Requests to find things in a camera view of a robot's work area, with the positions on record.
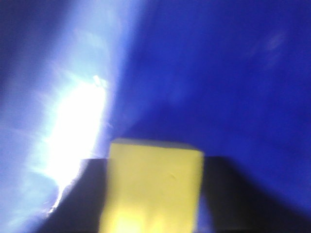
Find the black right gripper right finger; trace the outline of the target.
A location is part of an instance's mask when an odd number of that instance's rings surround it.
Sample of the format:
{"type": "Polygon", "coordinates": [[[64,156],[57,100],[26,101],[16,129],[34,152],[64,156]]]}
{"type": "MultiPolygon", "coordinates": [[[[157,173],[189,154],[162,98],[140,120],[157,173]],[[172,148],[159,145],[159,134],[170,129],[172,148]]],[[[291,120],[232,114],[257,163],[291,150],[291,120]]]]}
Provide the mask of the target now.
{"type": "Polygon", "coordinates": [[[196,233],[309,233],[310,217],[260,190],[222,156],[205,157],[196,233]]]}

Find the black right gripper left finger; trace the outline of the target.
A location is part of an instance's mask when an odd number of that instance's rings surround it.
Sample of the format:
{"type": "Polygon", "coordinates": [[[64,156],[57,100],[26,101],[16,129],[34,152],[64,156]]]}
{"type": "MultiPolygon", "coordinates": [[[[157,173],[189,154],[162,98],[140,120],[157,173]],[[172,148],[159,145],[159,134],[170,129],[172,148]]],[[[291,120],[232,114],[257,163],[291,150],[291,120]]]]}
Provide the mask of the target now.
{"type": "Polygon", "coordinates": [[[38,233],[97,233],[106,197],[107,159],[85,160],[73,188],[38,233]]]}

